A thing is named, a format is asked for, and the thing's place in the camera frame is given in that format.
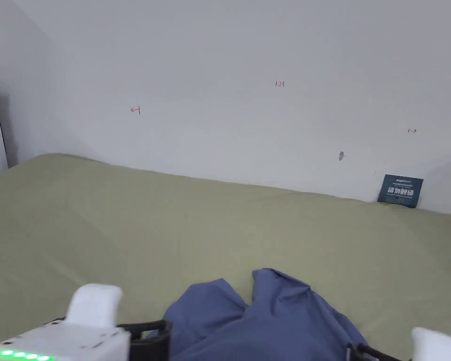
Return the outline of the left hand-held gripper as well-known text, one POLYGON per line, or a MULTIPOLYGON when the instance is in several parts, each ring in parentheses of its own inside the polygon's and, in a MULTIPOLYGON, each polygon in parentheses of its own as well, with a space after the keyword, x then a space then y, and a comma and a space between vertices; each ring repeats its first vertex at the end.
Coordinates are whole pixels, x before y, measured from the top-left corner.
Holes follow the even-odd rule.
POLYGON ((168 361, 172 323, 116 324, 122 289, 90 283, 63 320, 0 342, 0 361, 168 361))

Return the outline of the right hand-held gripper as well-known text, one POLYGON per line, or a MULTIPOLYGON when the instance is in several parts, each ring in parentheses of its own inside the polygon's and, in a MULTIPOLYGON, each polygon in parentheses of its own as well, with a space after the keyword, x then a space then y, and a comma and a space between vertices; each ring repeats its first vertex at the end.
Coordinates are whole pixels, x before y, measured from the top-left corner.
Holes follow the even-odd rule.
MULTIPOLYGON (((451 336, 422 327, 411 332, 413 361, 451 361, 451 336)), ((365 344, 346 346, 347 361, 400 361, 365 344)))

